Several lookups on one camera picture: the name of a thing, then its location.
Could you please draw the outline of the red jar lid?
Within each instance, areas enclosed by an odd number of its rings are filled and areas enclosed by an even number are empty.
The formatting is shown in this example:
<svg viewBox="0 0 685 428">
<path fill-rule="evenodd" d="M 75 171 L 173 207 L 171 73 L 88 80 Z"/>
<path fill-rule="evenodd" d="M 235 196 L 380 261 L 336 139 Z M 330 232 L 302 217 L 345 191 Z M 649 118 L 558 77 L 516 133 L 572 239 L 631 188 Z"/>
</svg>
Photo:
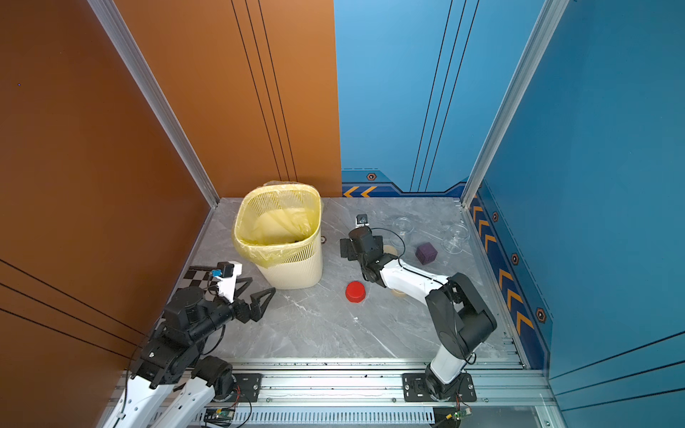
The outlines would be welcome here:
<svg viewBox="0 0 685 428">
<path fill-rule="evenodd" d="M 345 289 L 345 297 L 351 303 L 361 303 L 367 297 L 365 285 L 359 281 L 349 283 Z"/>
</svg>

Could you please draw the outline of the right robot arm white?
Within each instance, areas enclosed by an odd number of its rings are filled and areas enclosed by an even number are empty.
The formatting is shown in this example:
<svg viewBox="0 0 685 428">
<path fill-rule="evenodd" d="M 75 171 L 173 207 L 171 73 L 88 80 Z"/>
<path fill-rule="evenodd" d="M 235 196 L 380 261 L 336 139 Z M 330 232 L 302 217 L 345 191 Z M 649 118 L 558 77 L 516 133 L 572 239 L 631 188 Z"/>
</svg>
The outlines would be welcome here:
<svg viewBox="0 0 685 428">
<path fill-rule="evenodd" d="M 385 251 L 383 237 L 369 226 L 354 228 L 341 239 L 340 255 L 360 265 L 365 281 L 402 292 L 427 308 L 440 342 L 425 371 L 431 399 L 474 402 L 472 392 L 460 391 L 467 387 L 466 367 L 498 324 L 472 280 L 462 273 L 441 276 L 410 266 Z"/>
</svg>

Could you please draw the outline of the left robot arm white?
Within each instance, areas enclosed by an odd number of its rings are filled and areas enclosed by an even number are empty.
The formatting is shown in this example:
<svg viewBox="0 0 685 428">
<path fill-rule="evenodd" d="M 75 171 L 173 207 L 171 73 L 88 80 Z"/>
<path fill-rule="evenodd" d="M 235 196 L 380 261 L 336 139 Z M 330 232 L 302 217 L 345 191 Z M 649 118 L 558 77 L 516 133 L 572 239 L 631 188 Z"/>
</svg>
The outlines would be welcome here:
<svg viewBox="0 0 685 428">
<path fill-rule="evenodd" d="M 250 301 L 208 299 L 199 286 L 180 288 L 162 312 L 162 321 L 127 372 L 124 391 L 107 427 L 187 427 L 212 401 L 228 408 L 205 417 L 207 426 L 228 426 L 235 404 L 249 401 L 230 363 L 205 351 L 208 338 L 230 321 L 260 321 L 276 294 L 273 287 Z"/>
</svg>

